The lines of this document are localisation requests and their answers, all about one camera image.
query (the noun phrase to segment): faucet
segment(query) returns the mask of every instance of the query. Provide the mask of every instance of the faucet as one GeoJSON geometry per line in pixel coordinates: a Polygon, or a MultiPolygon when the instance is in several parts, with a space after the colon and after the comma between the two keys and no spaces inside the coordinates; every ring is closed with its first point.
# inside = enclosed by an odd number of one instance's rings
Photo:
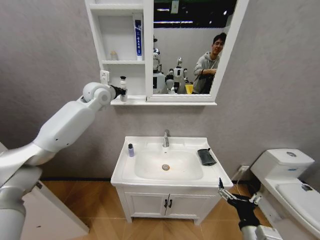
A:
{"type": "Polygon", "coordinates": [[[168,129],[164,130],[164,138],[163,138],[163,144],[162,144],[164,148],[169,147],[169,138],[168,138],[169,136],[170,136],[169,130],[168,129]]]}

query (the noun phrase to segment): ceiling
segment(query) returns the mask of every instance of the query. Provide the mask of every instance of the ceiling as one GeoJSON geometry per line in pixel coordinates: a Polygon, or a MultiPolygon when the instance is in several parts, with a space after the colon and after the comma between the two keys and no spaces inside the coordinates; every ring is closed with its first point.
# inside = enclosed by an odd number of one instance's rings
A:
{"type": "Polygon", "coordinates": [[[237,0],[180,0],[178,13],[172,1],[155,0],[154,28],[224,28],[237,0]]]}

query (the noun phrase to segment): flush button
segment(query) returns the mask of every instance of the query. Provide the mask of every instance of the flush button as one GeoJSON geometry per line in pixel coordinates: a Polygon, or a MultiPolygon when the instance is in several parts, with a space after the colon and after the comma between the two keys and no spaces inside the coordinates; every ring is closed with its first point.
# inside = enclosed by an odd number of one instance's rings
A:
{"type": "Polygon", "coordinates": [[[291,157],[296,157],[297,156],[292,151],[287,151],[286,154],[288,154],[291,157]]]}

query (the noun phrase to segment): toilet lid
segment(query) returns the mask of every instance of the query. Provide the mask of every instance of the toilet lid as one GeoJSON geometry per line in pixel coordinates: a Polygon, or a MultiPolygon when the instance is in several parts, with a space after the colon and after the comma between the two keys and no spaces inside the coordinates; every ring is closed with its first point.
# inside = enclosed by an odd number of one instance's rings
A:
{"type": "Polygon", "coordinates": [[[283,198],[317,230],[320,230],[320,193],[303,183],[276,186],[283,198]]]}

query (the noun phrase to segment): ceiling light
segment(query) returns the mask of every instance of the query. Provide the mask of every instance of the ceiling light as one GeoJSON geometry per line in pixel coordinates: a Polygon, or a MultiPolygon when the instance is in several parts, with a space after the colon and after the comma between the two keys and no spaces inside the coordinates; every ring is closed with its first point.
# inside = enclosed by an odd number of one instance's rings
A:
{"type": "Polygon", "coordinates": [[[193,24],[194,21],[154,21],[154,24],[193,24]]]}
{"type": "Polygon", "coordinates": [[[158,8],[157,11],[159,12],[170,12],[169,8],[158,8]]]}

